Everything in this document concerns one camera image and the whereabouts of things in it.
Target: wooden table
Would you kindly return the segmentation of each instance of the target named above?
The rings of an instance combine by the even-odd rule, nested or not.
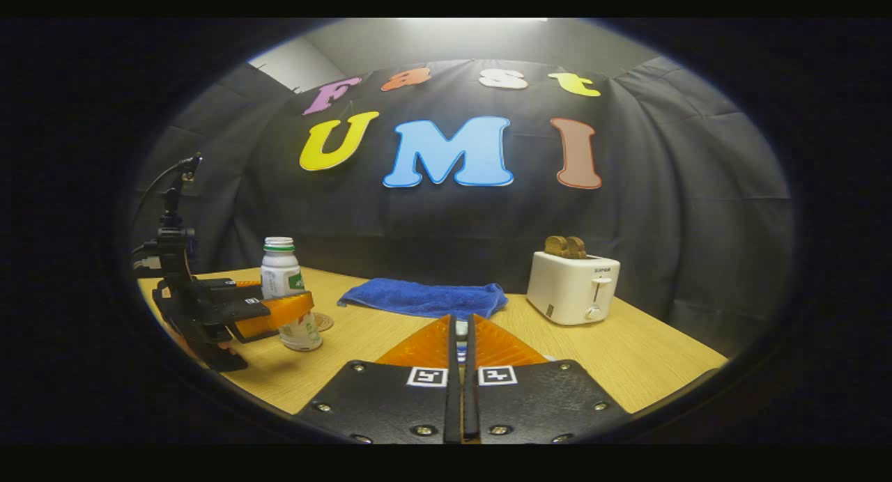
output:
[[[350,305],[337,300],[366,279],[302,268],[313,292],[316,313],[334,320],[322,332],[322,346],[296,352],[278,337],[253,343],[233,342],[233,349],[248,361],[242,371],[225,372],[236,386],[288,413],[300,411],[309,399],[351,359],[375,361],[397,343],[434,321],[388,311]],[[259,268],[197,275],[201,279],[259,280]],[[156,318],[158,308],[151,292],[158,279],[140,279],[139,285]],[[543,355],[574,359],[628,412],[637,412],[690,383],[726,358],[691,337],[667,326],[618,298],[606,320],[581,326],[559,326],[542,316],[525,295],[508,294],[509,303],[491,320],[509,330]]]

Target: letter m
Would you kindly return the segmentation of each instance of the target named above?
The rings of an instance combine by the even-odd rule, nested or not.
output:
[[[386,187],[412,187],[421,183],[415,171],[415,158],[421,161],[427,176],[440,184],[462,155],[465,166],[455,174],[463,186],[507,186],[514,174],[505,169],[502,158],[502,131],[507,118],[478,116],[468,121],[452,139],[446,140],[430,120],[408,121],[396,127],[401,135],[393,171],[385,176]]]

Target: white toaster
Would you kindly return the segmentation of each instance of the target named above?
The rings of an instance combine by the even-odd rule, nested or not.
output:
[[[613,259],[564,259],[538,251],[526,298],[554,323],[592,323],[608,316],[618,278],[619,262]]]

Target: cork coaster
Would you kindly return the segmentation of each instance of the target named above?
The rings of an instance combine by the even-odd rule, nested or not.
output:
[[[316,330],[318,330],[319,332],[331,329],[331,327],[335,325],[335,321],[332,320],[332,318],[328,315],[323,315],[322,313],[313,313],[313,316],[316,317]]]

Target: white bottle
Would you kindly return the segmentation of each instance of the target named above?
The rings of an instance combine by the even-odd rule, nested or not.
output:
[[[267,237],[263,250],[266,252],[261,266],[261,289],[264,299],[298,294],[304,290],[300,264],[294,257],[294,240],[288,237]],[[294,320],[280,327],[279,337],[287,348],[309,352],[319,348],[322,336],[316,329],[316,317],[312,313],[303,320]]]

